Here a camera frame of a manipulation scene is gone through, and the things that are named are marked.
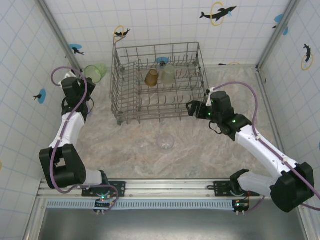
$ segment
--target clear plastic cup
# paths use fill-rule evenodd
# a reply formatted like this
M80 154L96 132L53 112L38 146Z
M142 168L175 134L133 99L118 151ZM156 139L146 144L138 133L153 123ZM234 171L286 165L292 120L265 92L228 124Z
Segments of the clear plastic cup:
M166 65L161 74L161 82L163 84L173 84L175 82L175 77L176 68L171 64Z
M84 76L86 78L91 78L94 84L97 84L106 75L108 69L106 65L102 63L97 63L94 65L89 65L84 69Z
M158 144L159 148L168 150L175 145L175 139L171 134L164 133L157 138L156 143Z

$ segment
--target dish rack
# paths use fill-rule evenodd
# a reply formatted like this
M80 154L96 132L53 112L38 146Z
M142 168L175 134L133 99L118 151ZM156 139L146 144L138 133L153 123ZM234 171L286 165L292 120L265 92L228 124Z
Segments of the dish rack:
M198 42L121 46L113 41L110 82L111 111L118 125L131 120L187 117L186 104L204 101L208 80ZM175 82L163 84L166 64L175 67ZM154 87L145 84L149 70L158 71Z

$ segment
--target green cup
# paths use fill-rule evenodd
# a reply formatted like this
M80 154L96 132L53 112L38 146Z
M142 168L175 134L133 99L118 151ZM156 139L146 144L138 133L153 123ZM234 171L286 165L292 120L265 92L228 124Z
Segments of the green cup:
M91 78L94 84L97 84L106 75L108 69L106 65L102 63L97 63L94 65L89 65L84 69L84 76L86 78Z

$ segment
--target white tiled wall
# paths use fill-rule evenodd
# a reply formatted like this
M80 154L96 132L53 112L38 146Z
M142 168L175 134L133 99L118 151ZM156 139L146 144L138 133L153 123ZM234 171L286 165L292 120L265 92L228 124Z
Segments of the white tiled wall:
M313 167L320 191L320 1L302 0L288 27L264 67L265 87L286 153ZM301 68L305 44L309 70Z
M67 63L34 0L0 1L0 240L24 235L43 174L38 154L61 124L63 93L50 73Z
M206 64L257 64L275 31L275 17L289 2L222 0L223 8L237 7L222 25L213 26L200 16L201 12L210 15L216 0L45 1L68 43L82 46L84 56L76 54L82 67L111 65L113 35L119 25L131 30L119 42L126 46L200 42ZM213 14L220 8L217 4Z

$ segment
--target purple cable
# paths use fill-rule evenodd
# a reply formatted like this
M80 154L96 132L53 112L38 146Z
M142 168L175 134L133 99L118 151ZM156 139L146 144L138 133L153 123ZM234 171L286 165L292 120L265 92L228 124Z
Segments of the purple cable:
M72 112L70 113L70 115L67 117L63 127L62 127L62 130L61 130L61 133L60 133L60 136L59 138L62 139L65 131L66 131L66 128L67 128L67 125L68 125L68 122L69 120L71 119L72 115L76 112L76 110L80 107L80 105L84 102L86 96L87 96L87 92L88 92L88 84L87 84L87 79L86 77L82 74L82 72L80 72L79 70L73 68L73 67L70 67L70 66L60 66L58 68L56 68L55 70L53 70L53 72L51 73L51 81L54 85L56 86L60 86L59 84L56 84L55 81L54 81L54 75L55 73L58 71L58 70L61 70L61 69L69 69L69 70L73 70L74 72L78 73L81 78L83 79L84 81L84 94L80 100L80 102L75 106L75 108L72 110ZM61 142L61 140L58 139L58 141L56 142L55 146L54 146L54 149L52 151L52 156L51 156L51 159L50 159L50 179L51 179L51 182L54 186L54 188L59 192L59 193L62 193L62 194L67 194L67 193L70 193L74 188L78 187L78 185L74 185L72 186L70 189L68 189L67 191L63 191L61 190L57 183L56 183L56 180L55 180L55 177L54 177L54 159L55 159L55 155L56 155L56 152L57 152L57 149L58 149L58 146ZM81 188L91 188L91 187L94 187L94 188L112 188L113 190L115 190L116 192L116 199L115 201L113 202L113 204L108 208L108 210L106 210L106 213L109 212L113 207L114 205L116 204L116 202L118 201L119 199L119 193L118 193L118 190L112 186L112 185L93 185L93 186L86 186L86 185L79 185L79 187Z
M220 86L217 86L214 88L214 91L217 90L217 89L220 89L222 87L225 87L227 85L231 85L231 84L240 84L240 85L243 85L245 87L247 87L248 89L250 89L250 91L252 92L253 96L254 96L254 101L255 101L255 109L254 109L254 113L253 113L253 118L252 118L252 130L253 130L253 133L255 135L255 137L258 136L258 133L257 133L257 130L256 130L256 117L257 117L257 113L258 113L258 96L255 92L255 90L248 84L244 83L244 82L241 82L241 81L232 81L232 82L227 82L225 84L222 84ZM320 199L320 193L317 192L317 190L315 190L315 188L300 174L298 173L292 166L290 166L289 163L287 163L286 161L284 161L284 158L279 155L276 151L274 151L270 146L268 146L261 138L258 139L258 141L264 145L269 151L271 151L274 155L276 155L276 157L278 159L280 159L281 162L284 162L283 164L285 164L299 179L301 179L301 181L303 181L307 186L308 188L311 189L312 192L314 192L314 194ZM260 203L263 201L264 197L261 199L260 202L258 202L258 204L252 208L251 210L255 209L256 207L258 207L258 205L260 205ZM313 209L313 210L316 210L316 211L320 211L320 208L316 208L314 206L309 206L307 204L302 204L302 206L306 207L306 208L309 208L309 209Z

